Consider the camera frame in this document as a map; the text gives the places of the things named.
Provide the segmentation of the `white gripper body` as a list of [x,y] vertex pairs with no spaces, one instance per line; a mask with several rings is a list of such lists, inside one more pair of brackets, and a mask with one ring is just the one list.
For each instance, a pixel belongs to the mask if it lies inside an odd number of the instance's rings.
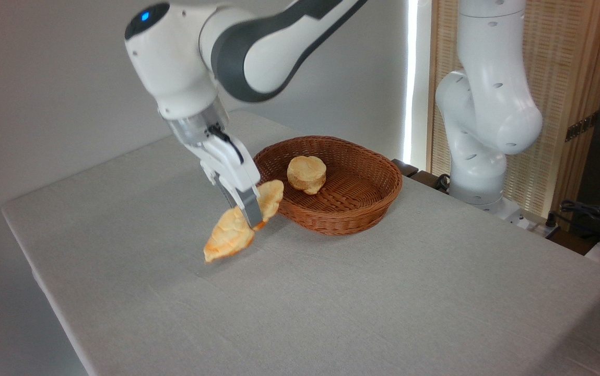
[[219,178],[228,188],[246,191],[260,181],[260,173],[248,150],[235,137],[210,135],[202,142],[185,143],[185,147],[199,160],[207,178],[215,184]]

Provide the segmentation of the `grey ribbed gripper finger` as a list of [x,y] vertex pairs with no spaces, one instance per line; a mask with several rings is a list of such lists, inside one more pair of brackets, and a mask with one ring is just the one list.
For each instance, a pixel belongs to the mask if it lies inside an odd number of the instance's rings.
[[222,192],[222,194],[228,201],[230,207],[238,207],[239,206],[238,203],[236,202],[236,200],[231,196],[230,191],[228,191],[228,189],[221,183],[221,181],[219,179],[219,175],[217,175],[215,177],[215,186],[217,186],[219,188],[219,190]]
[[263,222],[262,212],[257,200],[258,195],[256,193],[256,188],[253,186],[246,191],[239,191],[237,188],[234,188],[233,192],[235,203],[240,208],[240,211],[242,212],[245,221],[247,221],[248,226],[251,229],[256,228]]

